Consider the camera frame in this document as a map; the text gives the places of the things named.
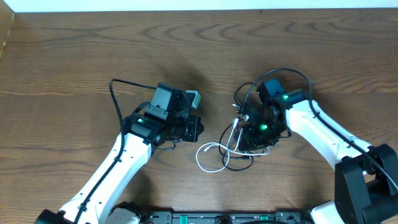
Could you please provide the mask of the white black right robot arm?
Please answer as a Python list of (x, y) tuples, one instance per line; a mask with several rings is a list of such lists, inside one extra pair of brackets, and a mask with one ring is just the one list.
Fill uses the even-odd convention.
[(335, 172), (335, 197), (308, 212), (311, 223), (381, 223), (397, 215), (397, 154), (387, 144), (373, 146), (345, 130), (303, 90), (258, 88), (261, 109), (243, 102), (239, 148), (275, 145), (282, 132), (308, 141)]

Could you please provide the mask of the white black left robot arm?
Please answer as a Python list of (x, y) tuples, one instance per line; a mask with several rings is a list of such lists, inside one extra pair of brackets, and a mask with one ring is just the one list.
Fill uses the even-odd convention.
[(124, 119), (123, 128), (103, 163), (85, 186), (55, 213), (43, 210), (36, 223), (105, 223), (136, 172), (166, 141), (197, 142), (204, 131), (199, 116), (153, 119), (139, 113)]

